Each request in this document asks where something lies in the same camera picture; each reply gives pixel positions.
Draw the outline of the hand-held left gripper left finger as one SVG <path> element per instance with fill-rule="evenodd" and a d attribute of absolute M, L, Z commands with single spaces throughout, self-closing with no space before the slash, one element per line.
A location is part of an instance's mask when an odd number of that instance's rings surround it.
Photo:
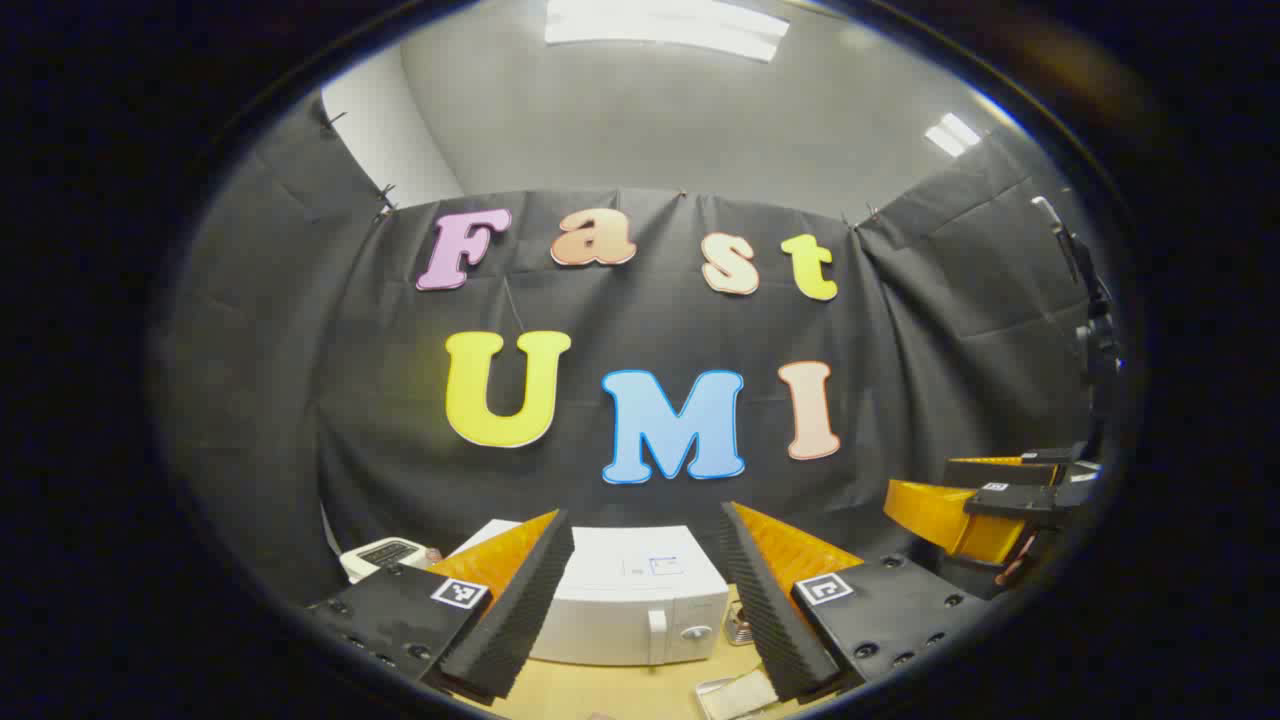
<path fill-rule="evenodd" d="M 512 691 L 572 552 L 572 529 L 553 510 L 429 568 L 383 564 L 307 611 L 407 682 L 493 701 Z"/>

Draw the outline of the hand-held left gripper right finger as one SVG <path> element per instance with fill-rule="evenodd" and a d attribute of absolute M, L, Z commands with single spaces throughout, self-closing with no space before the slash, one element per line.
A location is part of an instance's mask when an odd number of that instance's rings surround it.
<path fill-rule="evenodd" d="M 719 543 L 782 701 L 879 682 L 965 635 L 989 609 L 905 555 L 864 560 L 737 502 L 721 506 Z"/>

